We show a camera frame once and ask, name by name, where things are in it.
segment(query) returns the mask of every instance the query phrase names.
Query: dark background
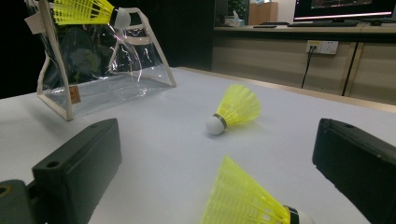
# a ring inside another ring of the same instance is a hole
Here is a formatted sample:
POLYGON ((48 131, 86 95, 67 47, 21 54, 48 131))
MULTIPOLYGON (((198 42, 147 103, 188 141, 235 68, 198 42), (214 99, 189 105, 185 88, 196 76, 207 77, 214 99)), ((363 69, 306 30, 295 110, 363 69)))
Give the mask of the dark background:
MULTIPOLYGON (((115 7, 139 7, 148 17, 171 67, 211 70, 215 0, 109 0, 115 7)), ((45 61, 38 35, 25 23, 23 0, 3 4, 0 99, 35 92, 45 61)))

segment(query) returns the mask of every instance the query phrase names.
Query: shuttlecock cork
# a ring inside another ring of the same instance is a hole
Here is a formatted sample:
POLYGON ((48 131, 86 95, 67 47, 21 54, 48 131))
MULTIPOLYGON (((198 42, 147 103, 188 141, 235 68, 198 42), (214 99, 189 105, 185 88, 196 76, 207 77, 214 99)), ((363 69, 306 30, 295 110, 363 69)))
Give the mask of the shuttlecock cork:
POLYGON ((108 24, 123 30, 131 16, 122 7, 113 7, 106 0, 55 0, 53 18, 58 25, 108 24))
POLYGON ((260 112, 256 94, 244 85, 233 84, 224 93, 216 114, 207 120, 206 129, 221 134, 228 126, 257 118, 260 112))
POLYGON ((279 203, 225 156, 200 224, 241 223, 315 224, 307 214, 279 203))

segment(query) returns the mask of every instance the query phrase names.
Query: electrical outlet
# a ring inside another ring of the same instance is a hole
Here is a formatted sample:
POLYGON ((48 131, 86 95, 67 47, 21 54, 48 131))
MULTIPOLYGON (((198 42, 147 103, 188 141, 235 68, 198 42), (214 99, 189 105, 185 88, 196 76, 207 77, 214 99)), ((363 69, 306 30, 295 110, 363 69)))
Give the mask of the electrical outlet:
POLYGON ((311 48, 315 47, 312 52, 320 53, 322 42, 319 40, 308 40, 306 43, 306 50, 305 52, 310 52, 311 48))
POLYGON ((322 41, 321 54, 335 54, 337 52, 338 41, 322 41))

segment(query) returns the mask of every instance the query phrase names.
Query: black cord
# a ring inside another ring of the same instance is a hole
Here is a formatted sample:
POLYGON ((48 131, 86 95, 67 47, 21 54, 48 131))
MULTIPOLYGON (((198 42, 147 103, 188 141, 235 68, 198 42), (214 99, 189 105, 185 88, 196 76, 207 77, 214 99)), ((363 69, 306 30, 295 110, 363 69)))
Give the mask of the black cord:
POLYGON ((309 51, 308 51, 308 60, 306 61, 305 74, 304 74, 304 78, 303 78, 303 83, 301 84, 301 89, 304 87, 306 74, 308 73, 309 64, 311 63, 311 57, 312 57, 312 54, 314 54, 314 50, 315 50, 316 48, 317 48, 317 46, 311 46, 311 47, 309 47, 309 51))

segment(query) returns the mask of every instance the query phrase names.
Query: brown tag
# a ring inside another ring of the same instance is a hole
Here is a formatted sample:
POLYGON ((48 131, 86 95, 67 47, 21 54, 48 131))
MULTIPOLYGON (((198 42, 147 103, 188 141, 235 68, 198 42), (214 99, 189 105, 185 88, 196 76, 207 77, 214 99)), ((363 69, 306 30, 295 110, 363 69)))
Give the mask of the brown tag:
POLYGON ((81 99, 79 98, 78 86, 70 86, 70 98, 72 100, 72 105, 81 103, 81 99))

